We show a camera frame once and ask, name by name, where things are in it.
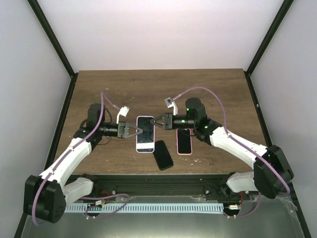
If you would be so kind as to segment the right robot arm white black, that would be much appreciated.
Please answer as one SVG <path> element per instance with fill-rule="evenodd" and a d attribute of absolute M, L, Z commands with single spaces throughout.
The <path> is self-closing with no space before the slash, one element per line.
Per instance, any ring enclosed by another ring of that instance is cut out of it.
<path fill-rule="evenodd" d="M 201 142 L 228 152 L 252 169 L 247 173 L 230 174 L 220 187 L 224 199 L 230 200 L 243 191 L 258 191 L 270 199 L 290 193 L 289 183 L 294 174 L 280 147 L 256 144 L 230 132 L 224 124 L 207 116 L 199 98 L 190 98 L 185 102 L 184 115 L 177 113 L 173 99 L 167 98 L 165 102 L 169 108 L 173 108 L 173 112 L 151 119 L 152 125 L 164 130 L 191 129 Z"/>

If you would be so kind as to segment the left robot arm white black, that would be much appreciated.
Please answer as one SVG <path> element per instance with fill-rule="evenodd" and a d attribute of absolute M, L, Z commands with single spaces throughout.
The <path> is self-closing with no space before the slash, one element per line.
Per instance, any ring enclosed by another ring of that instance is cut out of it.
<path fill-rule="evenodd" d="M 67 184 L 77 166 L 87 157 L 104 136 L 126 139 L 132 137 L 130 128 L 141 134 L 142 129 L 128 122 L 105 122 L 106 108 L 103 103 L 92 104 L 86 121 L 75 132 L 70 144 L 58 159 L 39 176 L 29 176 L 24 188 L 24 213 L 38 220 L 56 223 L 66 206 L 86 196 L 90 200 L 100 197 L 101 187 L 87 176 Z"/>

